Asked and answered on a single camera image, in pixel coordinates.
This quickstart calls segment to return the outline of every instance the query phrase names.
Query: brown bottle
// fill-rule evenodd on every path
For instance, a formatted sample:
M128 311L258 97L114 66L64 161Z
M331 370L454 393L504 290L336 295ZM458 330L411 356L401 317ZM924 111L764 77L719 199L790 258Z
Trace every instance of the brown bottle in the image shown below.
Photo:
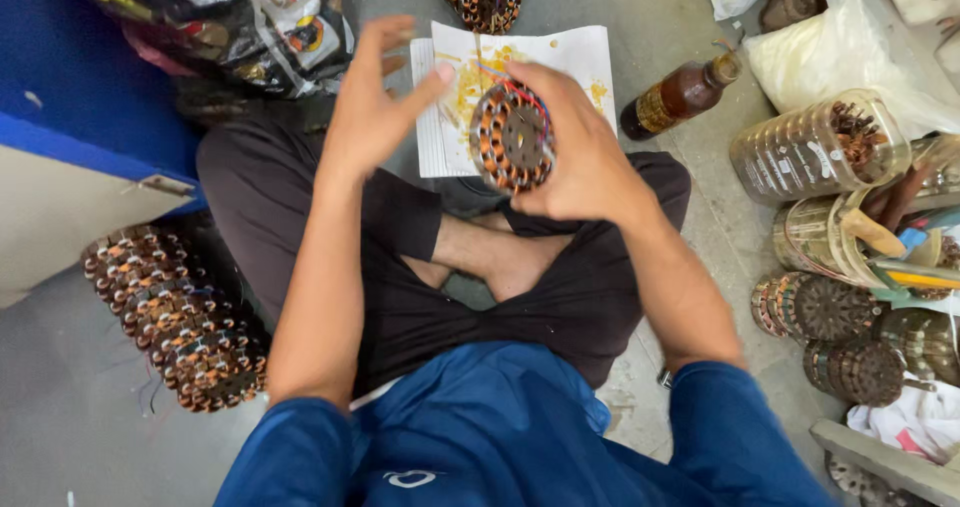
M738 80L741 71L732 52L705 64L688 62L623 108L620 126L634 141L666 132L719 103L723 90Z

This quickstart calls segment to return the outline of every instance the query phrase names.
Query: dark brown pants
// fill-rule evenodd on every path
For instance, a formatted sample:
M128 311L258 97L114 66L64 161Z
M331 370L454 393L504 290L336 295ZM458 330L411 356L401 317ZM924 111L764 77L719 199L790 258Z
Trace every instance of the dark brown pants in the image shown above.
M322 138L308 138L300 129L259 115L211 130L197 156L213 218L274 318L280 316L304 235L321 153ZM667 153L628 157L679 229L690 198L687 170ZM580 370L592 387L606 381L643 315L618 229L606 221L527 217L507 202L500 210L522 237L575 237L533 290L478 312L426 286L399 257L430 261L440 228L440 197L384 170L366 183L361 222L366 310L355 395L472 341L542 343ZM317 310L317 316L324 311Z

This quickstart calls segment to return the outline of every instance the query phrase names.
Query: white paper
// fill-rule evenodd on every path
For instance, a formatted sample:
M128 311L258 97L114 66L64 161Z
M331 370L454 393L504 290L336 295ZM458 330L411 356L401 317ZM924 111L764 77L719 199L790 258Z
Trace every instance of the white paper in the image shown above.
M493 83L474 64L478 51L482 64L500 71L504 62L516 60L538 62L570 75L617 132L606 27L588 26L539 37L475 35L438 22L432 27L432 41L414 40L410 47L414 84L443 62L453 65L457 80L450 94L438 102L442 111L431 107L416 120L421 177L479 174L468 153L467 128L474 107Z

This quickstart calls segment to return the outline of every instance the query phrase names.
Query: concrete floor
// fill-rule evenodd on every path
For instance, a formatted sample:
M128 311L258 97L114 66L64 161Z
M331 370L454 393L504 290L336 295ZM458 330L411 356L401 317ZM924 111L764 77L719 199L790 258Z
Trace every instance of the concrete floor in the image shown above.
M360 22L394 13L422 21L459 21L443 0L345 0ZM740 36L713 19L710 0L523 0L512 34L546 35L601 24L609 29L613 83L619 107L688 60L717 54L711 42ZM390 79L410 89L409 70ZM774 115L749 71L709 113L627 151L670 152L693 175L683 236L698 252L733 305L751 372L798 452L822 480L823 452L807 433L820 416L838 418L846 406L813 389L796 343L754 326L749 296L763 275L780 269L770 244L772 209L753 204L727 156L740 130ZM420 181L413 135L388 169ZM482 303L462 284L451 292ZM599 396L613 412L608 436L661 460L672 451L667 392L655 378L663 361L643 322ZM5 505L210 504L248 432L262 399L216 415L191 415L160 389L155 415L146 406L152 385L142 358L119 331L78 270L57 276L25 301L0 313L0 497Z

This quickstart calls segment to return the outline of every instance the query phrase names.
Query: forearm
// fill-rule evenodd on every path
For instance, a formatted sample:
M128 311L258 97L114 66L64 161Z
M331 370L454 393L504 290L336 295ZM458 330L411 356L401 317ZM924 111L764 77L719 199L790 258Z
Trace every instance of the forearm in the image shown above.
M362 179L324 164L296 256L268 365L270 402L325 398L346 409L363 333L360 278Z
M697 361L745 368L730 305L670 224L656 196L637 179L626 198L630 207L615 222L667 369L676 373Z

